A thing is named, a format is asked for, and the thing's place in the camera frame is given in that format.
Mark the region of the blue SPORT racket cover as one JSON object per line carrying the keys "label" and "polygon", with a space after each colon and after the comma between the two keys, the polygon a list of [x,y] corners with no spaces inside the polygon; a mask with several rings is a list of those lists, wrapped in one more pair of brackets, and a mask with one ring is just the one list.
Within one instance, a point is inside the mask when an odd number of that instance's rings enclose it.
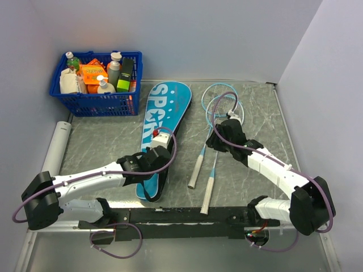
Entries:
{"label": "blue SPORT racket cover", "polygon": [[[141,151],[150,147],[154,129],[164,126],[178,132],[180,123],[190,107],[192,91],[182,82],[162,82],[155,85],[147,98],[143,131],[141,138]],[[166,183],[168,171],[154,174],[144,184],[137,184],[136,196],[144,201],[155,202],[161,197]]]}

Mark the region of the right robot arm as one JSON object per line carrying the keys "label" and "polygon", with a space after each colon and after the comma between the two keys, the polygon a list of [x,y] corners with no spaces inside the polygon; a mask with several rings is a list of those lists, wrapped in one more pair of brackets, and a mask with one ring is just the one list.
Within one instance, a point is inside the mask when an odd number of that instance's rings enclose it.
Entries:
{"label": "right robot arm", "polygon": [[228,152],[246,167],[257,171],[279,187],[287,200],[265,195],[253,199],[248,208],[248,221],[259,226],[267,219],[291,223],[303,235],[319,231],[332,223],[336,210],[328,184],[317,176],[309,178],[291,165],[273,156],[254,139],[247,139],[237,120],[225,120],[216,125],[206,145],[218,152]]}

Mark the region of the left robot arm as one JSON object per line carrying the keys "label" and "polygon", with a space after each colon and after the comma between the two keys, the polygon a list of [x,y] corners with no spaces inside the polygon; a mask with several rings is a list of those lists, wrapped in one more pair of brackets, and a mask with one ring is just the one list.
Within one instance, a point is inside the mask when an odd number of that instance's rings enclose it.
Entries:
{"label": "left robot arm", "polygon": [[168,149],[158,146],[78,174],[51,176],[48,171],[41,172],[22,194],[25,222],[30,230],[37,231],[70,214],[72,220],[107,227],[112,221],[112,213],[106,200],[78,204],[77,198],[97,190],[144,184],[154,174],[164,172],[174,157]]}

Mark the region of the blue racket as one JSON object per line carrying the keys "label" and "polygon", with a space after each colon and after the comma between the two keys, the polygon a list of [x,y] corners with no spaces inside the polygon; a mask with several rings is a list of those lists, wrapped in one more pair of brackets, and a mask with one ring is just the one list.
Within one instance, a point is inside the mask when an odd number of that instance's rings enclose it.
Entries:
{"label": "blue racket", "polygon": [[[227,119],[226,113],[229,110],[234,111],[236,114],[240,116],[240,118],[243,119],[244,122],[244,109],[242,107],[242,104],[238,101],[236,107],[234,106],[236,102],[236,98],[234,95],[226,95],[224,96],[221,101],[217,104],[217,100],[219,97],[216,97],[213,99],[209,105],[208,110],[211,110],[211,112],[206,113],[206,120],[211,128],[212,126],[212,119],[214,119],[215,124],[220,124],[222,121],[225,121]],[[203,200],[203,204],[201,207],[201,214],[208,214],[209,210],[209,204],[212,197],[212,191],[213,191],[213,185],[214,185],[214,178],[215,178],[215,169],[216,169],[216,162],[218,158],[218,151],[216,151],[216,155],[214,158],[214,164],[213,168],[210,172],[208,183],[206,186],[205,196]]]}
{"label": "blue racket", "polygon": [[[220,95],[224,94],[225,92],[234,92],[236,93],[235,88],[233,88],[231,85],[226,83],[215,83],[209,86],[203,93],[201,98],[201,105],[205,111],[205,113],[211,112],[211,110],[208,110],[209,103],[215,99],[216,97],[219,97]],[[203,148],[196,160],[195,167],[193,169],[191,178],[188,183],[188,188],[194,189],[196,185],[196,181],[198,178],[198,175],[200,173],[200,169],[204,160],[205,155],[205,149],[206,149],[206,143],[204,143]]]}

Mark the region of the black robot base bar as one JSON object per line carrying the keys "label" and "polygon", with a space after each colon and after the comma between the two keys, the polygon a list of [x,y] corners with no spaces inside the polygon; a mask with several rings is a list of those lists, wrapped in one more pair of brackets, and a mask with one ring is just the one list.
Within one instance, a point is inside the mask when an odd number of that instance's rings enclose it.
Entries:
{"label": "black robot base bar", "polygon": [[245,230],[278,227],[274,219],[262,219],[253,209],[246,206],[211,207],[208,214],[201,214],[199,207],[165,208],[123,208],[112,209],[110,220],[89,223],[81,220],[81,230],[115,231],[116,241],[130,241],[138,238],[138,233],[130,226],[112,226],[112,223],[134,224],[144,239],[176,239],[200,237],[227,237],[244,239]]}

